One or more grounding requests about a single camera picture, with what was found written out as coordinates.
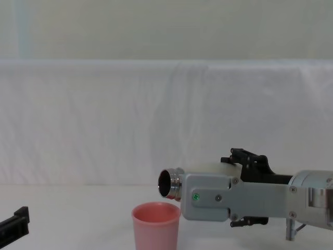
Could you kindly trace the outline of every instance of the metal nozzle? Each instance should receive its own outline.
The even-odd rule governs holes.
[[[158,190],[162,197],[180,201],[182,197],[182,175],[181,168],[164,169],[158,178]]]

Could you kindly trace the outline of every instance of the cup rim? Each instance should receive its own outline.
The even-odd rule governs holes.
[[[134,213],[136,211],[138,211],[139,209],[143,208],[143,207],[146,207],[146,206],[150,206],[150,205],[156,205],[156,204],[162,204],[163,206],[169,206],[169,207],[172,207],[176,210],[177,212],[177,216],[171,220],[168,220],[168,221],[164,221],[164,222],[147,222],[147,221],[143,221],[143,220],[139,220],[138,218],[136,218],[134,216]],[[167,225],[167,224],[172,224],[176,221],[179,221],[179,218],[181,216],[181,210],[179,207],[173,205],[173,204],[170,204],[170,203],[167,203],[167,202],[147,202],[147,203],[143,203],[143,204],[140,204],[138,206],[136,206],[133,210],[132,210],[132,218],[134,221],[140,223],[140,224],[143,224],[143,225],[148,225],[148,226],[164,226],[164,225]]]

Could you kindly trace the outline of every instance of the white wall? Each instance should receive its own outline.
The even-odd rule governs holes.
[[[0,1],[0,58],[18,57],[18,37],[14,1]]]
[[[0,56],[332,58],[331,0],[0,1]]]

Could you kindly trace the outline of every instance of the plastic cup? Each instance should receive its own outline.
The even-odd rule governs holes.
[[[181,211],[165,202],[144,203],[132,211],[136,250],[176,250]]]

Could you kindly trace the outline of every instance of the green led light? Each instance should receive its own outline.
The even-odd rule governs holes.
[[[195,194],[193,194],[192,199],[193,199],[193,201],[198,201],[200,199],[200,195],[195,193]]]

